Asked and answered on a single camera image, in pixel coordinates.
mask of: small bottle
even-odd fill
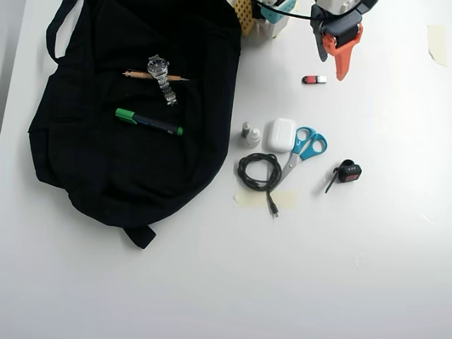
[[[249,122],[244,122],[242,125],[242,137],[246,138],[251,130],[251,124]]]
[[[251,148],[257,147],[261,142],[261,132],[258,129],[252,129],[246,137],[246,143]]]

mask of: scissors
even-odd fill
[[[308,132],[306,139],[301,140],[298,137],[298,132],[300,131]],[[316,141],[320,141],[322,144],[322,150],[319,152],[314,150],[314,144]],[[308,148],[304,152],[302,152],[306,145],[308,145]],[[326,142],[326,139],[321,134],[317,134],[314,129],[310,127],[301,127],[297,129],[297,133],[295,134],[295,146],[292,150],[292,154],[290,155],[289,162],[282,171],[280,182],[282,182],[286,178],[286,176],[289,175],[289,173],[295,168],[295,166],[298,165],[298,157],[300,157],[302,160],[308,160],[311,157],[315,157],[316,155],[324,153],[327,148],[328,143]]]

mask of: green marker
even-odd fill
[[[161,131],[165,131],[173,136],[182,136],[184,134],[184,129],[179,126],[167,124],[165,122],[149,119],[146,117],[142,117],[135,112],[128,111],[127,109],[118,108],[116,110],[116,116],[118,119],[127,122],[129,124],[144,124],[154,129],[159,129]]]

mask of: black cable wire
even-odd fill
[[[328,17],[326,15],[323,15],[323,16],[321,16],[319,18],[315,18],[315,17],[312,17],[312,16],[301,16],[299,14],[293,14],[293,13],[289,13],[289,12],[280,11],[279,9],[276,9],[276,8],[273,8],[272,6],[266,5],[262,1],[259,1],[259,0],[252,0],[252,1],[256,2],[259,6],[267,8],[269,11],[275,12],[277,14],[281,14],[283,16],[291,16],[292,18],[304,19],[304,20],[312,20],[312,21],[335,21],[335,20],[338,20],[338,19],[343,18],[344,16],[346,16],[351,11],[354,11],[355,9],[357,9],[359,7],[359,5],[361,5],[361,3],[362,3],[362,2],[359,2],[354,8],[351,8],[349,11],[347,11],[347,13],[340,14],[339,16]]]
[[[284,12],[284,11],[280,11],[279,9],[273,8],[272,6],[265,5],[262,1],[259,1],[259,0],[253,0],[253,1],[255,1],[259,6],[267,8],[269,11],[275,12],[277,14],[282,14],[283,16],[291,16],[293,18],[312,20],[312,21],[323,21],[323,20],[327,19],[327,17],[325,17],[325,16],[320,17],[320,18],[313,18],[311,16],[301,16],[299,14]]]
[[[273,166],[273,170],[271,172],[270,178],[268,180],[257,180],[251,178],[246,173],[246,168],[252,162],[257,161],[267,161]],[[276,186],[281,181],[281,176],[283,175],[283,171],[281,170],[281,165],[278,162],[277,157],[274,154],[263,154],[263,153],[253,153],[244,157],[239,162],[239,168],[237,169],[237,174],[239,178],[242,179],[245,185],[247,185],[250,189],[257,192],[266,192],[268,205],[271,209],[271,213],[275,218],[279,217],[278,207],[276,207],[275,202],[271,197],[271,192],[276,188]]]

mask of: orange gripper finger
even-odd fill
[[[336,76],[338,77],[339,81],[344,80],[345,76],[348,73],[353,47],[361,40],[363,29],[364,28],[360,23],[357,36],[353,40],[339,48],[336,48],[336,41],[334,36],[327,34],[323,37],[323,46],[325,47],[325,50],[335,57]]]

